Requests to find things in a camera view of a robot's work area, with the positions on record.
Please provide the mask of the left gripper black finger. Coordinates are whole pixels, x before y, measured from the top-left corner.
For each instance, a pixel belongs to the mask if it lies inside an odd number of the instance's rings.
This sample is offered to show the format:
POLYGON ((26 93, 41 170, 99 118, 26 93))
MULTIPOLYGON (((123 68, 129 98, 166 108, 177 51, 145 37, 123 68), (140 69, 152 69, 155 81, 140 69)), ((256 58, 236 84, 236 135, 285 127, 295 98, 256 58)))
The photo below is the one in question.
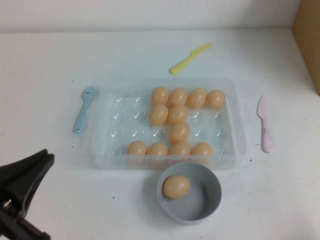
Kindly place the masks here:
POLYGON ((27 158, 0 167, 0 195, 29 197, 49 171, 49 153, 43 149, 27 158))
POLYGON ((0 209, 12 216, 25 217, 41 181, 54 161, 52 153, 35 153, 1 166, 0 209))

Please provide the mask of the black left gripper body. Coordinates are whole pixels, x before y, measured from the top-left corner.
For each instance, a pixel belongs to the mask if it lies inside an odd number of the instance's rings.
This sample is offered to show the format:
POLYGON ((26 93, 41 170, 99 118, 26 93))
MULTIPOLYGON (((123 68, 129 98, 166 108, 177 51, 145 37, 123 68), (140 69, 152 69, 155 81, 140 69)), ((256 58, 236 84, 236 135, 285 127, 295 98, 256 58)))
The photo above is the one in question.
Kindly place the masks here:
POLYGON ((0 210, 0 236, 9 240, 50 240, 50 235, 39 230, 23 217, 12 217, 0 210))

